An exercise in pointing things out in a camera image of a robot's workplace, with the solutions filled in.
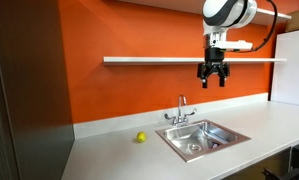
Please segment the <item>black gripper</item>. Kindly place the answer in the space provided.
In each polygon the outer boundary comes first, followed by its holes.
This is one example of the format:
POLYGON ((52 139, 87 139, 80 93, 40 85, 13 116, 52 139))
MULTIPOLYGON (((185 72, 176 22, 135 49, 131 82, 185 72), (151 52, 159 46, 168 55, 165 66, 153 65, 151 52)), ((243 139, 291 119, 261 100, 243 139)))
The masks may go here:
POLYGON ((229 64, 224 63, 224 51, 220 48, 206 48, 205 62, 198 64, 197 77, 202 79, 202 87, 207 88, 207 78, 217 74, 219 86, 225 87, 225 78, 229 76, 229 64))

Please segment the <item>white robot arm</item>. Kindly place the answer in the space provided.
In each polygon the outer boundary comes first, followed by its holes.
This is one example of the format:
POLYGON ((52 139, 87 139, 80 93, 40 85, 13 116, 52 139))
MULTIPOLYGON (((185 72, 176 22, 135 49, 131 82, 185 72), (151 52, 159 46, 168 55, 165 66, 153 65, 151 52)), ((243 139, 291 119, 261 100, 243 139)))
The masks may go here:
POLYGON ((205 62, 198 64, 197 77, 207 87, 208 77, 219 76, 219 86, 225 86, 230 75, 229 64, 224 63, 225 52, 249 51, 253 44, 245 40, 228 41, 227 31, 249 24, 257 11, 255 0, 205 0, 202 8, 203 30, 206 40, 205 62))

